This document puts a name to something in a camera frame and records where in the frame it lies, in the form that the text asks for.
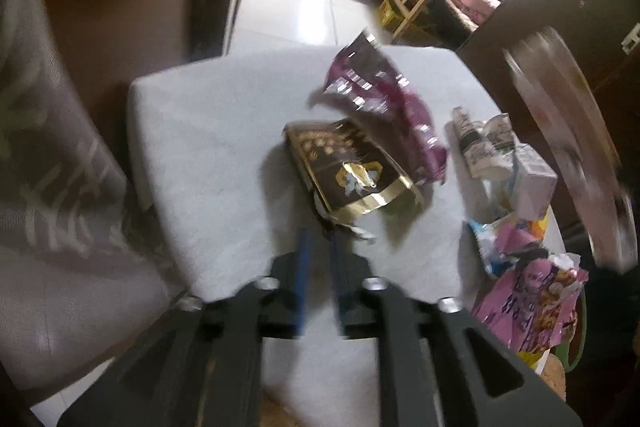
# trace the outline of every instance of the pink snack bag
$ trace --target pink snack bag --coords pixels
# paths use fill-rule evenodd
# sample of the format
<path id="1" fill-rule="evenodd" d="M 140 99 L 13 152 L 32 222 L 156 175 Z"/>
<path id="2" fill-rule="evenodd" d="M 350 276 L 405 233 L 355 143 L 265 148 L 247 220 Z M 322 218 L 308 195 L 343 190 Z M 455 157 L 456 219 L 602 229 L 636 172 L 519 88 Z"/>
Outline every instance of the pink snack bag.
<path id="1" fill-rule="evenodd" d="M 514 351 L 541 353 L 561 342 L 587 278 L 580 268 L 535 259 L 505 272 L 474 315 Z"/>

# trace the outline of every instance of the crumpled wrapper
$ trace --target crumpled wrapper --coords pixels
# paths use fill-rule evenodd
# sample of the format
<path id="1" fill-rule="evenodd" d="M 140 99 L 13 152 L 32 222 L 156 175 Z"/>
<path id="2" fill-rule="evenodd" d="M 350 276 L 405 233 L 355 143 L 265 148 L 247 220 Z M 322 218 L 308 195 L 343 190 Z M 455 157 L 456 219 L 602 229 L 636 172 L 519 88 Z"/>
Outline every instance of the crumpled wrapper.
<path id="1" fill-rule="evenodd" d="M 327 225 L 348 229 L 359 239 L 374 236 L 354 220 L 390 203 L 406 191 L 422 202 L 414 182 L 354 121 L 296 122 L 284 136 L 313 208 Z"/>
<path id="2" fill-rule="evenodd" d="M 518 264 L 500 277 L 474 315 L 510 349 L 542 353 L 562 342 L 587 279 L 577 264 L 560 267 L 552 259 Z"/>
<path id="3" fill-rule="evenodd" d="M 409 81 L 380 52 L 375 38 L 362 32 L 342 49 L 329 68 L 324 92 L 352 109 L 392 124 L 410 163 L 416 185 L 445 181 L 447 147 L 434 131 L 429 110 Z"/>

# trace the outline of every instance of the pink blanket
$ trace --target pink blanket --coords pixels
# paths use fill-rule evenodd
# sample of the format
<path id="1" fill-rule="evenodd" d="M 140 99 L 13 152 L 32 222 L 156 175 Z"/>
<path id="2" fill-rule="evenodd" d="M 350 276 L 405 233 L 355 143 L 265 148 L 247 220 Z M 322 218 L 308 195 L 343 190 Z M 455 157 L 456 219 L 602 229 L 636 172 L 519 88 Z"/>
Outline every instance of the pink blanket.
<path id="1" fill-rule="evenodd" d="M 451 0 L 473 22 L 480 25 L 500 6 L 498 0 Z"/>

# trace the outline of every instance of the cardboard box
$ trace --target cardboard box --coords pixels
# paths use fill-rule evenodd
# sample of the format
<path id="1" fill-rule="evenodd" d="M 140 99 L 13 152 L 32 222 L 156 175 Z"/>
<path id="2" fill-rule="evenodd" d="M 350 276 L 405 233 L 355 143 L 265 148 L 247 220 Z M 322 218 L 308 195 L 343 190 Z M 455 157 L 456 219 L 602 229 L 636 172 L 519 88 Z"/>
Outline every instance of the cardboard box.
<path id="1" fill-rule="evenodd" d="M 543 219 L 554 195 L 558 176 L 529 144 L 519 144 L 513 154 L 511 208 L 519 219 Z"/>

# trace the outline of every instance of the trash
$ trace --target trash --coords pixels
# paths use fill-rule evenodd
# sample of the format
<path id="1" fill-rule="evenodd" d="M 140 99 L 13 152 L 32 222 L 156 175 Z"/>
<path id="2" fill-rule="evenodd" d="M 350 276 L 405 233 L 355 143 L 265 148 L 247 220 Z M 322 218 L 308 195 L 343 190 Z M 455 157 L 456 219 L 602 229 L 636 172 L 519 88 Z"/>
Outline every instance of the trash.
<path id="1" fill-rule="evenodd" d="M 513 174 L 514 134 L 506 113 L 486 123 L 471 121 L 462 107 L 453 108 L 453 126 L 472 178 L 501 181 Z"/>
<path id="2" fill-rule="evenodd" d="M 447 148 L 436 136 L 429 110 L 409 81 L 363 31 L 331 64 L 324 92 L 346 100 L 351 109 L 391 124 L 411 164 L 415 184 L 444 183 Z"/>
<path id="3" fill-rule="evenodd" d="M 519 144 L 513 152 L 509 183 L 511 208 L 520 219 L 542 219 L 554 195 L 558 176 L 532 146 Z"/>
<path id="4" fill-rule="evenodd" d="M 358 216 L 406 190 L 421 200 L 411 178 L 352 120 L 290 123 L 284 136 L 321 219 L 360 239 L 374 237 L 353 226 Z"/>
<path id="5" fill-rule="evenodd" d="M 498 279 L 474 315 L 514 351 L 542 353 L 562 341 L 587 278 L 577 264 L 564 269 L 553 258 L 518 263 Z"/>
<path id="6" fill-rule="evenodd" d="M 473 219 L 467 223 L 476 238 L 484 271 L 495 278 L 515 266 L 530 250 L 541 248 L 547 217 L 525 221 L 512 213 L 488 225 Z"/>

